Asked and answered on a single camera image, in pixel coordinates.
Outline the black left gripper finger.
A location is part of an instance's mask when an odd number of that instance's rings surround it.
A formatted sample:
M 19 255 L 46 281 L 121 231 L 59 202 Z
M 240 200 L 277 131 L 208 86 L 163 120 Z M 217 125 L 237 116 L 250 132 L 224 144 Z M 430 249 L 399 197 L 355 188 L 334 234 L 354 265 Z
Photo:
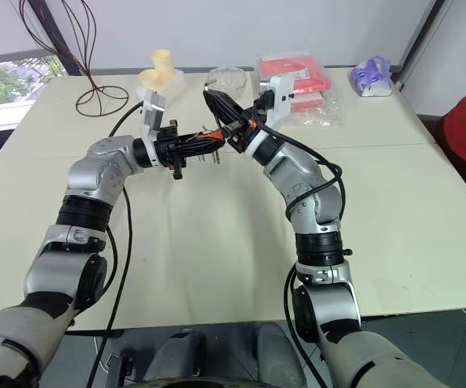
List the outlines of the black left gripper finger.
M 222 132 L 197 133 L 185 140 L 185 143 L 190 146 L 222 146 L 225 138 Z
M 222 141 L 197 141 L 186 145 L 186 156 L 197 157 L 205 154 L 213 154 L 224 146 Z

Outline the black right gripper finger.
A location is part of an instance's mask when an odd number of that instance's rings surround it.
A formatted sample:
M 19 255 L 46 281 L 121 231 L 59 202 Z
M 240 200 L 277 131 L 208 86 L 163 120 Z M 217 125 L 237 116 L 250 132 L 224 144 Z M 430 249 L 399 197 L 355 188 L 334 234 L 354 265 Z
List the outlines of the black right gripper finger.
M 240 106 L 227 94 L 204 94 L 210 112 L 222 124 L 229 125 L 240 120 Z
M 253 118 L 249 108 L 242 108 L 228 94 L 212 89 L 207 83 L 204 84 L 203 96 L 208 109 L 219 121 L 248 121 Z

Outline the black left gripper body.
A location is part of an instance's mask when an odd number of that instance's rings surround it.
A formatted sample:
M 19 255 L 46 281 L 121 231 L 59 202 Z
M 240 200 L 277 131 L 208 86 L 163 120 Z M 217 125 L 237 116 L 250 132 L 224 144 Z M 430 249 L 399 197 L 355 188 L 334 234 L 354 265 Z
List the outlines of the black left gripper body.
M 179 135 L 177 120 L 170 120 L 167 126 L 159 129 L 154 142 L 158 161 L 172 170 L 175 180 L 183 178 L 183 168 L 187 166 L 184 146 L 190 138 L 191 135 Z

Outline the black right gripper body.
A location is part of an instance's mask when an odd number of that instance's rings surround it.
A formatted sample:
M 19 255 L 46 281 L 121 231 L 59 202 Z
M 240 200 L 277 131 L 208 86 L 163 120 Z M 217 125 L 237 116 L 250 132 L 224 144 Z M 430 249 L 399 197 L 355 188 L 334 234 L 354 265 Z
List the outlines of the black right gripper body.
M 267 116 L 255 107 L 233 109 L 230 122 L 225 126 L 225 139 L 239 154 L 246 152 L 249 144 L 258 135 L 260 123 L 266 122 Z

